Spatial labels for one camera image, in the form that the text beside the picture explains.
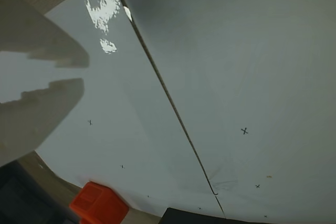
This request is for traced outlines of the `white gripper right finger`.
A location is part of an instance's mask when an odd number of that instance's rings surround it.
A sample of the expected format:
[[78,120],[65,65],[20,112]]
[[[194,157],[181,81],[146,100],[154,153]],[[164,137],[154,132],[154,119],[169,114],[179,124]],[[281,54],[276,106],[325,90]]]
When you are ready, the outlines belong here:
[[81,78],[49,83],[1,104],[1,166],[37,149],[82,98]]

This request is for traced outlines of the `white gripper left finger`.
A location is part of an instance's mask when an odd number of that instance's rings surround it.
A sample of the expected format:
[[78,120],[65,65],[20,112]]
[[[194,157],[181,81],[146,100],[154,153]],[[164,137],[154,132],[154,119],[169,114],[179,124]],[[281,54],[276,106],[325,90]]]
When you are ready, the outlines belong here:
[[59,68],[87,68],[82,45],[24,0],[1,0],[1,51],[54,61]]

